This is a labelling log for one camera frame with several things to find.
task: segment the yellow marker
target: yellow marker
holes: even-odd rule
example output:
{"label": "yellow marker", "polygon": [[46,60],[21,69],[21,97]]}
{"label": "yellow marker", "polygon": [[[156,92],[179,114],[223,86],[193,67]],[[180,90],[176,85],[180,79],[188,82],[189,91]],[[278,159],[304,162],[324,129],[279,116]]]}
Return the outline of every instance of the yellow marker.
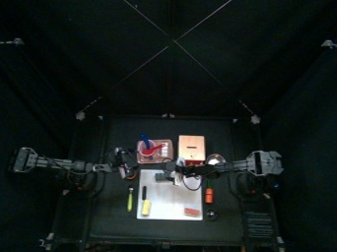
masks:
{"label": "yellow marker", "polygon": [[141,187],[141,214],[144,216],[149,215],[151,202],[145,199],[145,186]]}

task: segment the table surface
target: table surface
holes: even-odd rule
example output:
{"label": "table surface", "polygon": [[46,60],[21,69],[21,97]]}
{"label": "table surface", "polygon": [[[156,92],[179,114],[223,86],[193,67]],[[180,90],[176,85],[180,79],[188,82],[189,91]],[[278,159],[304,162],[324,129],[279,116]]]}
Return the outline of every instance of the table surface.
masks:
{"label": "table surface", "polygon": [[[133,148],[138,135],[149,139],[169,139],[173,158],[177,153],[179,135],[205,137],[205,152],[220,154],[227,162],[245,159],[252,151],[260,150],[255,125],[247,120],[148,119],[110,118],[105,125],[104,152],[113,147]],[[142,164],[142,169],[157,169],[159,164]],[[128,186],[132,186],[132,210],[126,211]],[[169,241],[173,244],[237,245],[241,243],[241,218],[239,203],[228,191],[227,173],[212,180],[213,202],[204,203],[205,183],[201,187],[203,220],[138,220],[136,218],[138,177],[132,181],[118,173],[105,174],[105,185],[94,200],[88,238],[120,243],[151,243]],[[217,212],[216,220],[208,220],[207,208]]]}

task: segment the cardboard box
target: cardboard box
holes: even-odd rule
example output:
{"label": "cardboard box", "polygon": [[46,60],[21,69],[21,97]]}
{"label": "cardboard box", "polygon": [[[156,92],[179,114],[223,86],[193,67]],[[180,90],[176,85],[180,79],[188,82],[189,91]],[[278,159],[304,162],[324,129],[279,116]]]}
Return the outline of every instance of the cardboard box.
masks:
{"label": "cardboard box", "polygon": [[185,165],[201,164],[205,160],[204,136],[179,136],[179,158],[184,158]]}

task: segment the white paper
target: white paper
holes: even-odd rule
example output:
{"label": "white paper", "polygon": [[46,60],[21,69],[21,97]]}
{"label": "white paper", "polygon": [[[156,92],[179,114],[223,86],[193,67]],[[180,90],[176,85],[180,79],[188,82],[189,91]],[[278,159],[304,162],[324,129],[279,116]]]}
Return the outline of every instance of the white paper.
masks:
{"label": "white paper", "polygon": [[[156,182],[155,173],[161,170],[142,169],[140,171],[136,218],[141,220],[184,220],[200,221],[203,219],[201,187],[197,191],[191,191],[181,186],[172,185],[171,181]],[[191,189],[200,185],[200,179],[184,178]],[[148,216],[141,215],[141,187],[145,186],[145,199],[151,202]],[[184,208],[200,211],[197,217],[184,215]]]}

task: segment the blue object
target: blue object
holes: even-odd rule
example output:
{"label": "blue object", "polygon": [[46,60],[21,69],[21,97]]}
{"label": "blue object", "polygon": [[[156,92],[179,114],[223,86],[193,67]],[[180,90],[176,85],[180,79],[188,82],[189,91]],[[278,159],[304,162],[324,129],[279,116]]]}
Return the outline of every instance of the blue object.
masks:
{"label": "blue object", "polygon": [[140,135],[140,139],[142,141],[142,144],[145,145],[145,148],[151,149],[151,145],[149,145],[148,139],[146,139],[146,137],[142,134]]}

